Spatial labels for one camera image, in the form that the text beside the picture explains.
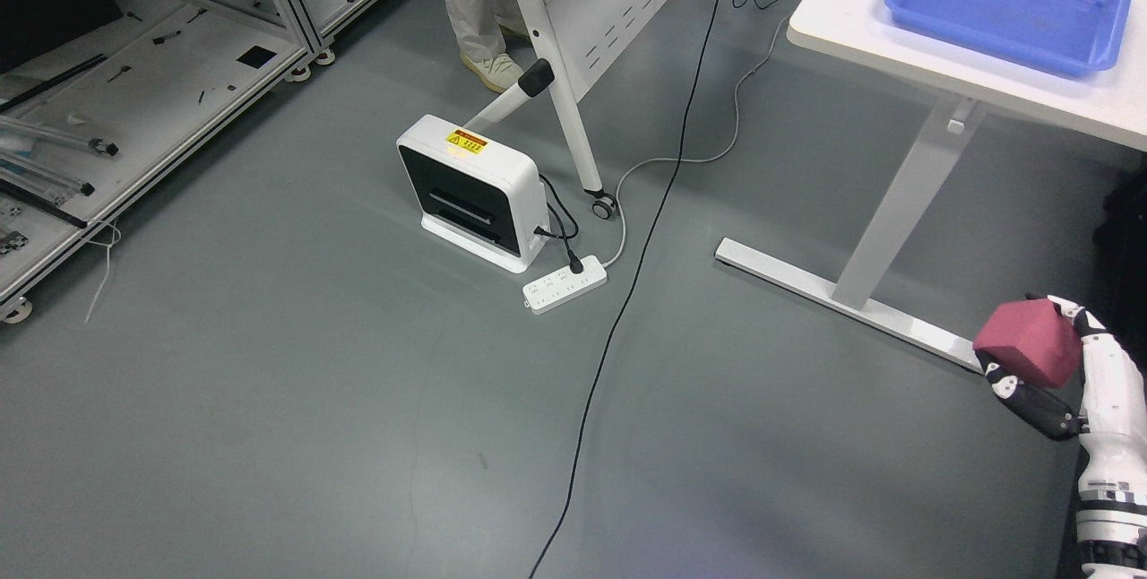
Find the robot forearm wrist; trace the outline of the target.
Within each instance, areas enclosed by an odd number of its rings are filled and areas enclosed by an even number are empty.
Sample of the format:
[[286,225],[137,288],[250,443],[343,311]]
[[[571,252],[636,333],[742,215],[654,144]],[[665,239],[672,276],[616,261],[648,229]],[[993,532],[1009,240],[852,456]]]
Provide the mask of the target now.
[[1082,573],[1086,578],[1146,576],[1144,492],[1083,490],[1076,511]]

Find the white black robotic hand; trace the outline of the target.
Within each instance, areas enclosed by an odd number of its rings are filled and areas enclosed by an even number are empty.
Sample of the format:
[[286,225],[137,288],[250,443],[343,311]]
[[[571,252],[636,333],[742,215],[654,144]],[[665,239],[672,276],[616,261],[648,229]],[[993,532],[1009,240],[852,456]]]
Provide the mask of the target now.
[[1066,386],[1037,388],[992,361],[988,388],[1011,413],[1050,440],[1078,437],[1089,462],[1078,490],[1144,492],[1144,375],[1107,326],[1077,302],[1048,298],[1072,322],[1082,365]]

